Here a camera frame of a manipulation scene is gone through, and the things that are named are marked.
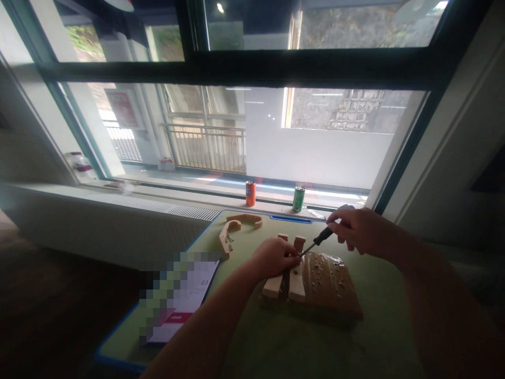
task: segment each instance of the screwdriver handle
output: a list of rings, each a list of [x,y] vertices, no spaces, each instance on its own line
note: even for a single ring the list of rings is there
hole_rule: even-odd
[[[331,229],[326,227],[316,238],[314,238],[314,243],[319,246],[321,242],[326,240],[332,234],[333,232]]]

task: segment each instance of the screwdriver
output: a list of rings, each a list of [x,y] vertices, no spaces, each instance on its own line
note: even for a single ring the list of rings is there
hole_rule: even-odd
[[[331,231],[331,229],[326,227],[316,238],[314,238],[314,243],[310,245],[308,249],[305,249],[305,251],[301,253],[300,256],[303,257],[307,252],[310,251],[310,249],[312,249],[316,245],[319,246],[321,242],[326,240],[332,234],[333,232]]]

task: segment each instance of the window frame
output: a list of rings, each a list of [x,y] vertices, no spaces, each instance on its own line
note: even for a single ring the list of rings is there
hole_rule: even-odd
[[[107,64],[58,62],[30,1],[2,2],[79,146],[97,168],[101,179],[114,180],[104,171],[103,158],[93,146],[93,139],[86,134],[86,125],[76,117],[58,83],[170,83],[428,92],[417,122],[374,204],[374,210],[382,214],[492,0],[450,1],[427,47],[288,51],[209,51],[204,1],[176,0],[184,62]],[[229,69],[230,62],[234,69]]]

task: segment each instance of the wooden plank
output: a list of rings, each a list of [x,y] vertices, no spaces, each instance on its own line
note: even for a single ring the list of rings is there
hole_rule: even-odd
[[[287,234],[278,234],[277,237],[282,238],[284,241],[288,241]],[[267,279],[265,285],[263,286],[263,295],[268,297],[278,298],[280,293],[280,287],[282,285],[282,275],[280,273],[277,276]]]
[[[307,253],[304,258],[305,304],[362,320],[363,311],[344,262],[338,257],[315,252]]]
[[[293,246],[299,252],[304,250],[305,237],[296,236],[295,243]],[[303,279],[303,267],[304,267],[304,259],[298,266],[293,267],[289,272],[289,294],[288,297],[291,300],[297,302],[305,302],[305,288],[304,288],[304,279]]]

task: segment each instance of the floor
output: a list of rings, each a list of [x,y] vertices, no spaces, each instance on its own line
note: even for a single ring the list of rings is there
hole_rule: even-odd
[[[138,301],[138,271],[37,247],[0,212],[0,291],[2,377],[136,377],[93,355]]]
[[[168,179],[184,183],[196,183],[224,188],[236,188],[244,190],[245,182],[253,180],[256,182],[256,191],[266,193],[273,200],[292,202],[296,182],[275,179],[257,178],[241,174],[209,172],[197,169],[186,169],[178,167],[175,172],[167,173],[155,168],[146,168],[141,165],[123,164],[126,175],[131,178],[141,179]],[[343,204],[350,204],[355,207],[363,207],[368,198],[369,190],[341,188],[327,185],[317,185],[312,183],[302,183],[305,187],[305,204],[316,206],[331,206],[336,208]]]

